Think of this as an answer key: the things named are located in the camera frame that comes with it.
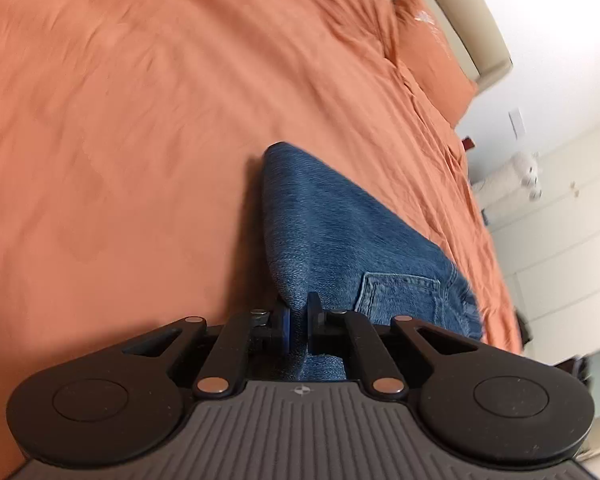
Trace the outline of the blue denim jeans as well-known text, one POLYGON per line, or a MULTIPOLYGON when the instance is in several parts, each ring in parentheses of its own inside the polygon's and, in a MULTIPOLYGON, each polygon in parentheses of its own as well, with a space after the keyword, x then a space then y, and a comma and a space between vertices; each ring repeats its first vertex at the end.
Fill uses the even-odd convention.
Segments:
POLYGON ((353 310, 376 325, 405 314, 481 338, 477 299, 442 249, 324 162, 288 143, 270 146, 262 206, 268 270, 290 309, 285 378, 346 377, 336 356, 308 352, 312 292, 324 310, 353 310))

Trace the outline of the dark red box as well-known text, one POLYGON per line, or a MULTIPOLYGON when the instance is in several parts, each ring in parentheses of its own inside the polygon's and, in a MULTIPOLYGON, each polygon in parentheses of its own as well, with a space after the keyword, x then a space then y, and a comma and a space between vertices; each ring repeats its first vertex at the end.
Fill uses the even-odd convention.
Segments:
POLYGON ((466 138, 464 138, 462 140, 462 144, 463 144, 463 148, 466 152, 468 152, 476 147, 474 140, 472 140, 469 136, 466 136, 466 138))

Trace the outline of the white wardrobe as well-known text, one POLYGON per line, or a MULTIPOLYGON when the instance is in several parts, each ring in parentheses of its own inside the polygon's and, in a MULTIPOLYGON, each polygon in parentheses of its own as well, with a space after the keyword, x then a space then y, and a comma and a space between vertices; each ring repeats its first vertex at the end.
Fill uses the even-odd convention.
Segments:
POLYGON ((600 350, 600 128, 543 155, 542 197, 491 228, 528 356, 554 364, 600 350))

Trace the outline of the white wall switch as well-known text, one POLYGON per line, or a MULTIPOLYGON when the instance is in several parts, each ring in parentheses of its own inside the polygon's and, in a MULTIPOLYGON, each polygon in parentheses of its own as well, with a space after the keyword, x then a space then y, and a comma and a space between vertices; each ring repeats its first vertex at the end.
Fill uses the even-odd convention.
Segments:
POLYGON ((517 139, 521 139, 526 134, 526 126, 522 117, 521 109, 514 108, 508 113, 510 124, 512 125, 514 135, 517 139))

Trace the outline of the orange duvet cover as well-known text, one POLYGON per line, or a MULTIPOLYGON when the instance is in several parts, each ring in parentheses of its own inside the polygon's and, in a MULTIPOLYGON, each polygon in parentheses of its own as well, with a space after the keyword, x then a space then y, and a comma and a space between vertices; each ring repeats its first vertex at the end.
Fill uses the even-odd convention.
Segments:
POLYGON ((271 298, 261 157, 286 141, 438 244, 519 352, 462 142, 391 0, 0 0, 0 479, 40 368, 271 298))

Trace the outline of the beige upholstered headboard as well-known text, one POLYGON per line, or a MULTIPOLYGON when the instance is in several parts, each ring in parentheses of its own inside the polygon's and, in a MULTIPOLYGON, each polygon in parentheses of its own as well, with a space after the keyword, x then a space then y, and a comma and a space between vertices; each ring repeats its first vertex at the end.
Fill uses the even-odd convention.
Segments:
POLYGON ((509 50, 484 0, 425 0, 451 50, 479 92, 501 81, 513 68, 509 50))

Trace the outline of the orange pillow near nightstand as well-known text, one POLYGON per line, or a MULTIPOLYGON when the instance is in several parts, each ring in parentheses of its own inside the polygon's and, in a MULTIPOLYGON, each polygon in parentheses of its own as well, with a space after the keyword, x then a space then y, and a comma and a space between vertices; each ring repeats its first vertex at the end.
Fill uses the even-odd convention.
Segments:
POLYGON ((477 94, 425 0, 393 0, 401 61, 429 101, 455 127, 477 94))

